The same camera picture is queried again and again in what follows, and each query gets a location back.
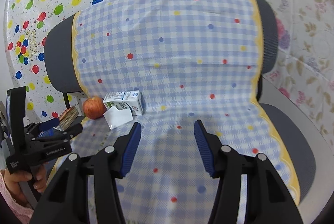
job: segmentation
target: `purple flower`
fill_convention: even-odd
[[[279,47],[281,47],[283,50],[286,50],[290,46],[290,35],[288,34],[287,30],[284,30],[284,35],[278,42]]]

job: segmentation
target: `green balloon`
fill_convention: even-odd
[[[29,3],[27,4],[26,9],[31,9],[32,5],[34,4],[33,0],[30,0]]]
[[[54,9],[54,13],[55,15],[59,15],[60,13],[62,13],[62,11],[64,10],[64,6],[62,4],[56,6],[56,8]]]
[[[47,99],[48,102],[53,102],[54,101],[54,99],[51,95],[46,96],[46,99]]]
[[[38,29],[41,29],[41,28],[43,27],[43,25],[44,25],[43,22],[39,22],[39,23],[37,24],[37,28],[38,28]]]

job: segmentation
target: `red balloon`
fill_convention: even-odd
[[[45,19],[45,17],[46,17],[46,13],[45,13],[45,12],[42,12],[42,13],[40,14],[40,16],[38,17],[38,21],[39,21],[39,22],[43,21],[43,20]]]
[[[29,21],[25,21],[24,24],[23,24],[23,29],[26,29],[29,25]]]
[[[33,73],[38,73],[39,72],[39,67],[37,65],[32,66],[32,72]]]

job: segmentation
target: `blue dot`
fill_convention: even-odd
[[[204,185],[200,185],[199,187],[197,187],[197,191],[198,193],[202,194],[206,191],[206,187]]]
[[[121,186],[121,185],[117,185],[117,190],[118,190],[119,193],[122,193],[122,192],[124,192],[124,187]]]
[[[29,43],[28,39],[24,39],[24,41],[22,42],[22,45],[27,47],[28,43]]]
[[[91,5],[95,5],[95,4],[97,4],[97,3],[99,3],[99,2],[102,2],[103,0],[93,0],[93,2],[91,3]]]
[[[39,60],[39,61],[43,61],[43,60],[44,60],[44,53],[40,53],[40,54],[38,55],[38,60]]]
[[[15,77],[16,77],[17,79],[21,79],[21,77],[22,77],[22,73],[21,73],[20,71],[18,71],[18,72],[15,74]]]

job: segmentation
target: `red dot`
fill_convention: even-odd
[[[25,54],[26,52],[27,52],[27,47],[22,46],[22,48],[21,48],[21,53],[22,53],[22,54]]]
[[[45,13],[45,12],[42,12],[42,13],[39,15],[39,17],[38,17],[38,21],[39,21],[39,22],[43,21],[43,20],[45,19],[45,17],[46,17],[46,13]]]
[[[27,29],[28,25],[29,25],[29,21],[25,21],[23,24],[23,29]]]
[[[39,67],[37,65],[32,66],[32,72],[33,73],[38,73],[39,72]]]

